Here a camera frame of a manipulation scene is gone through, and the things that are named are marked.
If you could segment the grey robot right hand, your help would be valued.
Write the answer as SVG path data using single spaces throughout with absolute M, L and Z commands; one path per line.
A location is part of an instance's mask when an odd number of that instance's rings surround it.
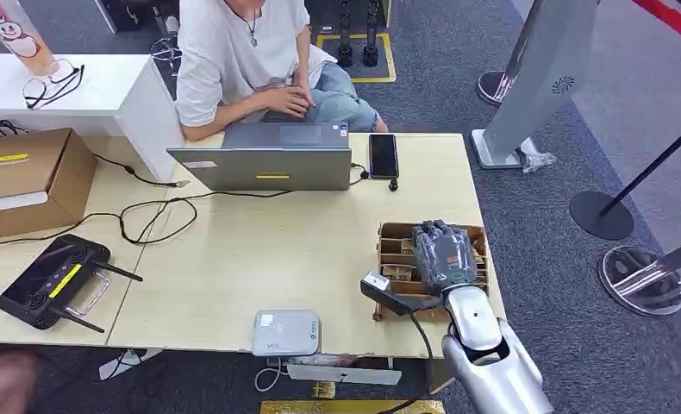
M 427 220 L 412 228 L 415 267 L 427 290 L 441 294 L 478 279 L 472 243 L 465 229 L 442 220 Z

